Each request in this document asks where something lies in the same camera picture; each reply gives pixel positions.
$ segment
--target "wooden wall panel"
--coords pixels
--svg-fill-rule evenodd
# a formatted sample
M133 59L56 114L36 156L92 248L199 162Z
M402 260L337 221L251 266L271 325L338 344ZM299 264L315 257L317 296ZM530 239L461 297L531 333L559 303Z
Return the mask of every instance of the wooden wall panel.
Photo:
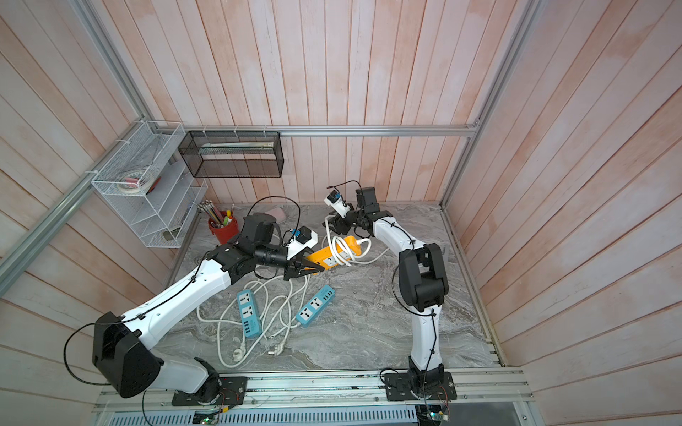
M681 18L548 3L447 206L548 425L679 422Z
M156 0L93 2L140 91L156 106L155 118L186 125L209 125L217 112L220 124L236 125L472 122L527 5L172 0L162 8ZM580 4L570 3L558 11ZM435 201L464 147L459 138L286 143L294 175L212 179L218 200L289 193L319 202L329 184L356 179L375 185L380 201ZM345 191L355 197L352 185Z
M177 10L165 12L179 22ZM186 34L173 35L173 47L187 50ZM211 100L205 105L213 109ZM2 2L0 257L137 118L68 2ZM97 196L86 201L0 301L5 421L85 424L101 388L68 375L64 341L102 313L120 314L161 291L172 260L170 250L144 247ZM92 332L74 336L68 359L80 377L102 382ZM41 410L30 409L36 404Z

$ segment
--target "robotic arm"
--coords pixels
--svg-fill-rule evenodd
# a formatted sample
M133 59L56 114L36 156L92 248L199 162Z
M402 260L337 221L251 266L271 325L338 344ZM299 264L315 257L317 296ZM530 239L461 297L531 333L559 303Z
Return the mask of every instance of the robotic arm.
M448 292L445 263L437 244L424 244L401 228L388 211L382 211L373 187L356 190L357 208L332 191L325 204L336 214L330 229L346 235L362 228L384 242L398 257L400 294L412 315L412 352L409 358L410 388L420 393L442 385L445 369L439 350L438 329L441 306Z
M188 313L228 288L256 265L284 269L284 279L324 271L303 256L317 244L317 233L302 226L287 245L270 243L275 218L255 213L242 231L204 256L185 277L150 301L116 317L111 312L95 324L93 364L124 398L145 389L177 389L200 404L215 401L220 377L206 361L161 357L151 349Z

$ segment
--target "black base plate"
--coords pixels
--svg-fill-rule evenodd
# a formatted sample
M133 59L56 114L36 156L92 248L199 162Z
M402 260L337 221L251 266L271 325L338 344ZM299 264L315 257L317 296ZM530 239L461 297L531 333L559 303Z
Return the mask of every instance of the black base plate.
M246 393L246 377L221 377L220 378L220 392L216 400L216 406L240 406L244 402L244 393ZM174 407L199 406L196 397L189 393L182 391L175 392L173 395Z
M407 373L386 373L383 375L386 381L386 399L389 401L418 401L419 399L412 394L410 389L410 380ZM441 399L443 401L451 401L457 399L457 392L452 383L452 375L445 372L445 381L443 384L426 387L424 393L431 395L429 399Z

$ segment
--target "pink wooden wall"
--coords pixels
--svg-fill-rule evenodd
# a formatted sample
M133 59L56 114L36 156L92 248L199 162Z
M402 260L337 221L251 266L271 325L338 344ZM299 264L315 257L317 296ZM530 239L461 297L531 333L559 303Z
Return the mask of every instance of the pink wooden wall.
M682 423L680 22L548 2L447 208L548 425Z

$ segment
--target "black wire mesh basket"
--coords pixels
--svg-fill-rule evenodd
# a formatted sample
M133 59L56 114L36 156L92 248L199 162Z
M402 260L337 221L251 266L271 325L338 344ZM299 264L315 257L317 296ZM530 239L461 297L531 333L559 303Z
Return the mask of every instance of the black wire mesh basket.
M278 132L192 130L178 150L194 177L282 177Z

